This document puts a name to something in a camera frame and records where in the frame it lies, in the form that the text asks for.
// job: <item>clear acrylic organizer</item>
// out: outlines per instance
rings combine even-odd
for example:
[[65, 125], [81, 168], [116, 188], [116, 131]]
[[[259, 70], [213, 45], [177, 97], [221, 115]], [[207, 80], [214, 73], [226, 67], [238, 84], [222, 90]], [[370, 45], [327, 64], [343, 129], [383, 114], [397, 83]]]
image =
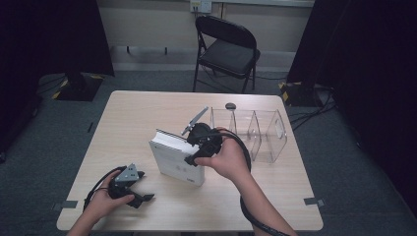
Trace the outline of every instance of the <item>clear acrylic organizer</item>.
[[276, 162], [287, 142], [278, 110], [212, 109], [210, 125], [235, 133], [245, 144], [252, 161]]

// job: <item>hand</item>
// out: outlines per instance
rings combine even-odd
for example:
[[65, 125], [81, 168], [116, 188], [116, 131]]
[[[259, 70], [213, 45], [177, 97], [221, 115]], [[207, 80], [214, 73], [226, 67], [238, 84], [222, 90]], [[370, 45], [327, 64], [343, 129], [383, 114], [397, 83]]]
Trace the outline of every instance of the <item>hand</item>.
[[135, 196], [127, 195], [119, 199], [112, 199], [108, 195], [108, 186], [113, 177], [117, 176], [120, 170], [114, 171], [105, 178], [101, 186], [95, 191], [94, 195], [87, 206], [85, 213], [91, 214], [97, 221], [111, 213], [114, 209], [132, 201]]
[[[221, 133], [229, 133], [217, 128]], [[242, 148], [235, 140], [223, 136], [220, 152], [214, 157], [198, 157], [194, 160], [201, 166], [213, 168], [221, 176], [235, 182], [238, 178], [250, 174]]]

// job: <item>table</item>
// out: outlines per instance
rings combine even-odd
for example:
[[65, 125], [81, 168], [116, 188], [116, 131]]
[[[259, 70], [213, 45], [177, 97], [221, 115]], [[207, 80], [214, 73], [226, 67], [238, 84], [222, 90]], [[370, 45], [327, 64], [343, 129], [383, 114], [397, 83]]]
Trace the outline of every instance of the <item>table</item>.
[[76, 208], [63, 208], [57, 221], [69, 230], [82, 213], [84, 198], [109, 170], [136, 164], [146, 177], [132, 187], [154, 200], [139, 208], [121, 206], [103, 218], [93, 230], [100, 231], [249, 231], [239, 193], [230, 181], [206, 168], [206, 182], [197, 187], [159, 172], [149, 141], [155, 129], [180, 134], [204, 106], [223, 109], [233, 102], [238, 109], [276, 110], [281, 113], [288, 141], [274, 164], [254, 162], [252, 173], [272, 204], [295, 230], [320, 230], [322, 218], [316, 205], [304, 199], [314, 194], [301, 159], [282, 100], [274, 95], [114, 91], [89, 145], [68, 201]]

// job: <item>person's right hand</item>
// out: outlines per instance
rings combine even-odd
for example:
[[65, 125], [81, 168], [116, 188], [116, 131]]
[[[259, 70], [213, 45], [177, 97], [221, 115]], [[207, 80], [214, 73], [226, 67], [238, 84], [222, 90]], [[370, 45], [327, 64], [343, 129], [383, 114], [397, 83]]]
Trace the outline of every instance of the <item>person's right hand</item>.
[[223, 136], [220, 152], [214, 157], [198, 157], [194, 160], [198, 165], [209, 166], [221, 176], [235, 182], [237, 178], [250, 174], [243, 150], [235, 140]]

